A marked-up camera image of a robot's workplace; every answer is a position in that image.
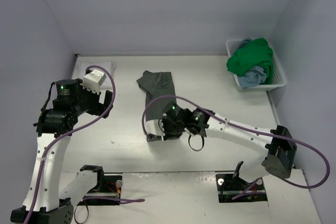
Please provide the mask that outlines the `grey green t shirt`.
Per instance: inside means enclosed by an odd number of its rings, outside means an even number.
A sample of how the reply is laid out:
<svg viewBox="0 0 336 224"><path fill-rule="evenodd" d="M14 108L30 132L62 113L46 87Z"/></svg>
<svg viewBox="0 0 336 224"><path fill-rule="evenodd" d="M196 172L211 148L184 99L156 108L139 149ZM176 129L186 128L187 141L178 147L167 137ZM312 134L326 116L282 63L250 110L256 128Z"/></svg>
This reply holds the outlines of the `grey green t shirt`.
<svg viewBox="0 0 336 224"><path fill-rule="evenodd" d="M163 95L175 95L175 87L170 72L145 71L137 80L139 88L146 93L145 107L155 98ZM170 102L176 103L176 98L160 99L151 105L145 114L146 121L158 120L163 115L163 110Z"/></svg>

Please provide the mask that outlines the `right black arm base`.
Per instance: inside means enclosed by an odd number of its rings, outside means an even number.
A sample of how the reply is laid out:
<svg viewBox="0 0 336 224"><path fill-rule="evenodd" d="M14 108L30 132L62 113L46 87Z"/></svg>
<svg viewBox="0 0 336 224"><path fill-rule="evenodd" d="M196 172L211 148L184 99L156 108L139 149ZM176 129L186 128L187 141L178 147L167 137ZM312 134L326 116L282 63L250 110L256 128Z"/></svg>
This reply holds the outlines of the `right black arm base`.
<svg viewBox="0 0 336 224"><path fill-rule="evenodd" d="M232 173L215 174L219 203L268 201L262 179L248 183L240 178L243 163L239 162Z"/></svg>

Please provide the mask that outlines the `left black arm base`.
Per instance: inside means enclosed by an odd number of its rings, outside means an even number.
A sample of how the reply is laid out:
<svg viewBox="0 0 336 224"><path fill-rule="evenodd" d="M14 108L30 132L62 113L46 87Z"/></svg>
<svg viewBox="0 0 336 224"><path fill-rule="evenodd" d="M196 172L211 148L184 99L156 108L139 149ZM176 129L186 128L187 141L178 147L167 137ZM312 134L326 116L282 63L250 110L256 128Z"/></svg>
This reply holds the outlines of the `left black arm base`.
<svg viewBox="0 0 336 224"><path fill-rule="evenodd" d="M108 197L108 198L120 198L121 186L116 185L116 182L120 180L122 182L122 175L106 174L102 166L84 165L80 171L88 170L97 173L97 184L89 190L85 195L91 199L82 200L79 206L119 206L120 203L114 200L106 199L93 199L93 197Z"/></svg>

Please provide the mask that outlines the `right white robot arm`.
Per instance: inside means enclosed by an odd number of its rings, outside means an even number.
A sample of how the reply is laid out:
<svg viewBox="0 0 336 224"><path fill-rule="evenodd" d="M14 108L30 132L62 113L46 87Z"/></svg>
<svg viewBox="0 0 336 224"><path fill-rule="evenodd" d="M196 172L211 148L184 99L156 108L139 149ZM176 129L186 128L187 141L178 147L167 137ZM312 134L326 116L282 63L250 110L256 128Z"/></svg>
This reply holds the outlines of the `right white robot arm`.
<svg viewBox="0 0 336 224"><path fill-rule="evenodd" d="M194 111L183 109L176 103L169 103L158 125L164 135L199 135L218 138L251 149L258 155L255 159L239 158L233 184L245 188L254 180L273 175L280 179L291 176L297 146L288 141L289 131L283 126L276 129L262 129L235 121L230 121L211 110L197 108Z"/></svg>

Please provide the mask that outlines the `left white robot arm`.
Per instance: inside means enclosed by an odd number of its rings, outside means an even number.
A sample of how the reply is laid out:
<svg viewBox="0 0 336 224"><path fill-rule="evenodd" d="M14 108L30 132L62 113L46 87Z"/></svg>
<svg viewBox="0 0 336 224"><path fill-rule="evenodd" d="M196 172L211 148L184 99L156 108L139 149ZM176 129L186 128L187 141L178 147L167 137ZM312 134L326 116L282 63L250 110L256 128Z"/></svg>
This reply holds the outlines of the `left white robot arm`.
<svg viewBox="0 0 336 224"><path fill-rule="evenodd" d="M59 182L65 151L75 124L84 113L107 118L113 107L115 95L105 93L100 103L100 88L105 77L85 76L82 79L65 79L53 82L57 97L52 108L47 103L41 108L37 132L37 154L32 180L27 196L20 208L11 213L12 223L70 223L73 207L86 192L99 192L105 186L102 167L86 165L81 176L74 183L83 185L75 189L73 185L62 195L59 194Z"/></svg>

